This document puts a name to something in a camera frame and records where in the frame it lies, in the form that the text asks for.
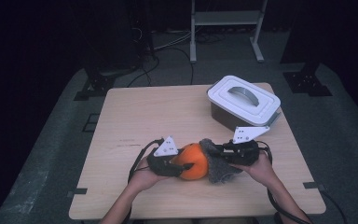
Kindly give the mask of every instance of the black tape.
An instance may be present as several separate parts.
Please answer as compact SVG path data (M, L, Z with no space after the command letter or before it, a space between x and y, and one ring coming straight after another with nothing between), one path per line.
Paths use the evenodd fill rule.
M97 127L100 114L89 114L86 124L83 126L83 133L94 133Z
M303 183L305 189L317 189L318 184L316 182L306 182Z
M86 194L87 189L75 189L74 194Z

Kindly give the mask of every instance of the dark gray floor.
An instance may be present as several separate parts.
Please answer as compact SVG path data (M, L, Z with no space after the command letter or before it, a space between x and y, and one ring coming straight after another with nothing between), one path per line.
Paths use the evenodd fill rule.
M257 63L250 46L250 34L225 35L212 45L198 45L198 61L193 64L193 84L213 84L234 75L250 82L268 82L282 101L282 109L315 181L324 184L337 201L349 223L358 223L358 107L344 90L337 75L321 65L316 75L333 96L309 97L293 94L282 73L298 71L303 64L280 64L288 33L262 33L259 44L265 62ZM154 35L156 47L178 35ZM187 44L174 46L188 52ZM149 73L152 86L189 85L191 65L177 49L156 53L158 67ZM145 69L156 61L148 58ZM143 71L120 77L115 88L127 85ZM34 145L18 180L0 210L0 223L80 223L68 217L87 156L92 133L82 129L91 113L99 113L103 97L74 101L86 74L78 71L62 96ZM132 86L147 86L146 77ZM342 223L334 205L325 200L324 214L312 216L315 223ZM273 223L271 217L258 217ZM86 223L97 223L87 220Z

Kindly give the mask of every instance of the lid handle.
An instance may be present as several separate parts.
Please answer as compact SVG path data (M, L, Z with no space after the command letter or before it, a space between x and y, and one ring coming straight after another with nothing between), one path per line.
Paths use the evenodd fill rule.
M230 93L239 93L245 97L247 97L249 99L249 101L252 103L252 105L254 106L258 106L259 103L258 103L258 99L257 97L249 90L247 90L246 88L244 87L232 87L228 90L228 92Z

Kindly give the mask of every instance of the white shelf leg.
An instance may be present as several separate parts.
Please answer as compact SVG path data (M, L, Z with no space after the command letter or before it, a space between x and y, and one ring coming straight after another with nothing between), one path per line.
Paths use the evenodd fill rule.
M190 39L190 62L195 63L197 61L196 52L196 4L195 0L191 1L191 39Z
M264 57L263 57L263 54L261 53L260 47L258 47L257 41L258 41L258 37L260 35L261 25L263 24L264 15L266 14L267 1L268 0L263 1L263 6L261 7L260 14L258 16L257 25L255 27L255 35L250 38L252 48L255 52L255 57L259 63L264 62Z

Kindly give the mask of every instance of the white shelf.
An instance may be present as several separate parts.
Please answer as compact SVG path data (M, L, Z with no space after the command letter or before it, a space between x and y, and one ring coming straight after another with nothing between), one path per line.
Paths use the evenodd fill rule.
M244 25L257 24L260 11L211 11L196 12L195 25Z

